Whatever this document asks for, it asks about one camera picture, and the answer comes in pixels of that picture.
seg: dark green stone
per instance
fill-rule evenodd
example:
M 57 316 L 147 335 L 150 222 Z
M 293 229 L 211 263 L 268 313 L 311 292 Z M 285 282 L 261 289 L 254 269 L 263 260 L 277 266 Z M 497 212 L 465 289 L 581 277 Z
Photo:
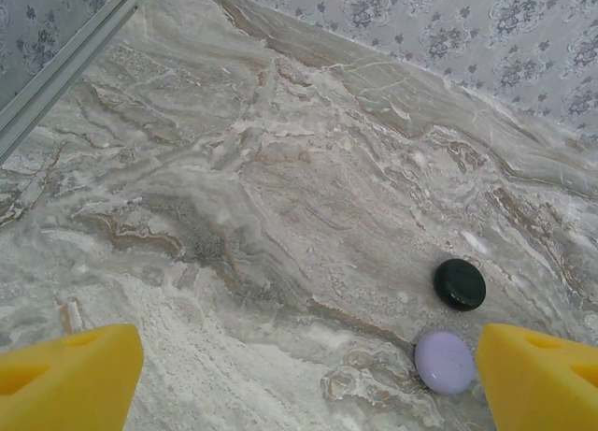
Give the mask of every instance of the dark green stone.
M 453 259 L 442 263 L 434 273 L 434 290 L 451 308 L 471 311 L 486 298 L 486 283 L 471 263 Z

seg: floral wallpaper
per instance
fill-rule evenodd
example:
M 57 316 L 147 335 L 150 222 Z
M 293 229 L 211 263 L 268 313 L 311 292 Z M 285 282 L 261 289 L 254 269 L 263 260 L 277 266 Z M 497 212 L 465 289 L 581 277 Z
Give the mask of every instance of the floral wallpaper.
M 0 0 L 0 110 L 107 0 Z
M 598 139 L 598 0 L 252 0 Z

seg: marble floor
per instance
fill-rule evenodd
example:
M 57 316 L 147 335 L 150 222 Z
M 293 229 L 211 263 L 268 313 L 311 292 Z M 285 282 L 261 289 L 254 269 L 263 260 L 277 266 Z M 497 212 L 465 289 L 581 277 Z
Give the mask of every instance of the marble floor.
M 0 170 L 0 350 L 134 323 L 127 430 L 492 430 L 433 328 L 598 344 L 598 143 L 244 0 L 147 0 Z M 431 274 L 480 268 L 457 313 Z

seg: purple oval stone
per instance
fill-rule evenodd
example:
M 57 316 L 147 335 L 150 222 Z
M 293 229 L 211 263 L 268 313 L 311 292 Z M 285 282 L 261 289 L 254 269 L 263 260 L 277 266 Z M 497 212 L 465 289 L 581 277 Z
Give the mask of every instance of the purple oval stone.
M 415 348 L 415 367 L 430 389 L 445 395 L 467 389 L 476 371 L 467 344 L 448 331 L 432 331 L 420 339 Z

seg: yellow foam block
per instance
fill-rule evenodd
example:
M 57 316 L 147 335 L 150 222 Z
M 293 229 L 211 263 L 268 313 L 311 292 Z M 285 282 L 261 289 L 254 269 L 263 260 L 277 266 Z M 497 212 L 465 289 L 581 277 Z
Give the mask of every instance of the yellow foam block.
M 489 324 L 476 361 L 499 431 L 598 430 L 598 349 Z
M 127 324 L 1 354 L 0 430 L 121 431 L 142 366 Z

